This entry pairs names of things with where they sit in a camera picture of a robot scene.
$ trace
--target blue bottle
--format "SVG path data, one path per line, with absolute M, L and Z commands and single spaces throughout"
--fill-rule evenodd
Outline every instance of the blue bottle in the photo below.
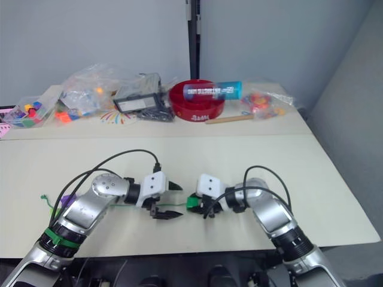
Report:
M 183 92 L 186 100 L 239 100 L 242 82 L 186 84 Z

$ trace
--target wooden stick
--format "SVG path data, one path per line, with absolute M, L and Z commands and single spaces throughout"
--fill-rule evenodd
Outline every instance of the wooden stick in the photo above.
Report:
M 252 120 L 254 115 L 237 115 L 235 117 L 227 117 L 227 118 L 215 118 L 213 120 L 205 121 L 205 124 L 220 124 L 220 123 L 228 123 L 229 121 L 243 121 L 243 120 Z

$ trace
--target black cable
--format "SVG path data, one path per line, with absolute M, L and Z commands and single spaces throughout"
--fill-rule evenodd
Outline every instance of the black cable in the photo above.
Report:
M 214 205 L 216 205 L 223 197 L 229 195 L 229 194 L 232 194 L 232 193 L 236 193 L 237 191 L 241 191 L 241 190 L 263 190 L 267 193 L 270 193 L 271 195 L 275 196 L 277 199 L 279 199 L 285 206 L 286 208 L 288 208 L 287 206 L 287 203 L 286 201 L 280 197 L 278 194 L 276 194 L 275 192 L 269 190 L 268 188 L 265 188 L 265 187 L 239 187 L 239 188 L 234 188 L 233 190 L 229 190 L 223 194 L 221 194 L 220 196 L 218 196 L 210 205 L 209 207 L 207 208 L 205 214 L 203 215 L 203 218 L 206 219 L 206 217 L 209 215 L 210 213 L 210 210 L 214 207 Z
M 109 170 L 109 169 L 97 169 L 97 171 L 104 171 L 104 172 L 109 172 L 109 173 L 113 173 L 114 175 L 117 175 L 119 176 L 118 174 L 116 174 L 115 172 L 113 172 L 112 170 Z M 59 204 L 60 204 L 60 200 L 62 198 L 62 196 L 64 195 L 65 191 L 73 184 L 73 182 L 75 182 L 77 179 L 79 179 L 80 177 L 86 175 L 87 173 L 91 172 L 91 170 L 87 170 L 86 172 L 83 172 L 81 173 L 80 175 L 76 176 L 74 179 L 72 179 L 71 181 L 68 182 L 68 184 L 63 188 L 63 190 L 60 192 L 59 196 L 57 197 L 56 199 L 56 202 L 54 203 L 54 206 L 53 206 L 53 210 L 52 210 L 52 214 L 50 215 L 50 220 L 49 220 L 49 225 L 51 226 L 53 221 L 54 221 L 54 215 L 56 214 L 57 212 L 57 208 L 59 207 Z
M 273 283 L 274 287 L 278 287 L 278 286 L 275 284 L 275 281 L 274 281 L 270 276 L 268 276 L 268 277 L 269 277 L 270 282 Z
M 68 287 L 73 287 L 72 277 L 71 277 L 68 269 L 64 270 L 63 275 L 66 278 L 66 281 L 68 283 Z
M 147 154 L 150 154 L 154 160 L 156 161 L 156 164 L 154 165 L 154 171 L 156 170 L 160 170 L 160 163 L 158 161 L 158 158 L 157 156 L 152 153 L 151 151 L 148 151 L 146 149 L 130 149 L 130 150 L 127 150 L 127 151 L 122 151 L 122 152 L 119 152 L 118 154 L 114 154 L 112 155 L 111 157 L 108 157 L 106 160 L 100 162 L 99 164 L 97 164 L 92 170 L 88 171 L 86 173 L 86 175 L 82 178 L 82 180 L 76 185 L 76 187 L 73 189 L 72 193 L 69 195 L 68 199 L 66 200 L 66 202 L 63 204 L 60 212 L 57 214 L 57 216 L 54 218 L 54 220 L 50 223 L 50 227 L 56 222 L 56 220 L 61 216 L 61 214 L 63 214 L 66 206 L 68 205 L 68 203 L 71 201 L 71 199 L 73 198 L 73 196 L 75 195 L 75 193 L 77 192 L 77 190 L 81 187 L 81 185 L 84 183 L 84 181 L 93 173 L 95 172 L 100 166 L 102 166 L 104 163 L 107 163 L 108 161 L 116 158 L 116 157 L 119 157 L 120 155 L 123 155 L 123 154 L 128 154 L 130 152 L 146 152 Z
M 245 171 L 245 175 L 244 175 L 244 183 L 243 183 L 243 186 L 246 187 L 246 181 L 247 181 L 247 174 L 248 172 L 251 170 L 251 169 L 264 169 L 264 170 L 267 170 L 268 172 L 272 173 L 278 180 L 279 182 L 282 184 L 283 186 L 283 189 L 285 189 L 285 193 L 286 193 L 286 197 L 287 197 L 287 207 L 288 207 L 288 210 L 291 212 L 291 214 L 293 213 L 293 208 L 291 207 L 291 198 L 290 198 L 290 193 L 288 192 L 288 189 L 287 189 L 287 186 L 286 184 L 284 183 L 284 181 L 279 177 L 279 175 L 276 174 L 276 172 L 274 172 L 273 170 L 271 170 L 270 168 L 266 167 L 266 166 L 251 166 L 249 167 L 246 171 Z

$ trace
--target green tape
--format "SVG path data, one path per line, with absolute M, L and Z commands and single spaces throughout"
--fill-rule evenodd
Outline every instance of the green tape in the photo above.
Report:
M 188 197 L 186 201 L 186 209 L 199 206 L 199 199 L 197 197 Z
M 49 228 L 45 229 L 44 233 L 52 239 L 52 242 L 55 245 L 62 245 L 69 248 L 79 248 L 81 246 L 79 243 L 66 240 L 64 237 L 57 235 Z

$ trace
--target orange object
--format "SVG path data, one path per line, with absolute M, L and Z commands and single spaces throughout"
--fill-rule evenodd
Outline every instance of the orange object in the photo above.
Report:
M 54 116 L 63 123 L 69 123 L 70 121 L 72 121 L 71 117 L 68 115 L 67 112 L 55 112 Z
M 96 88 L 96 92 L 98 92 L 99 94 L 102 94 L 104 92 L 104 90 L 102 87 L 98 87 L 98 88 Z
M 32 109 L 33 107 L 34 107 L 34 106 L 32 106 L 32 105 L 30 105 L 30 104 L 27 104 L 27 105 L 24 106 L 24 109 L 25 109 L 26 112 L 28 112 L 29 109 Z

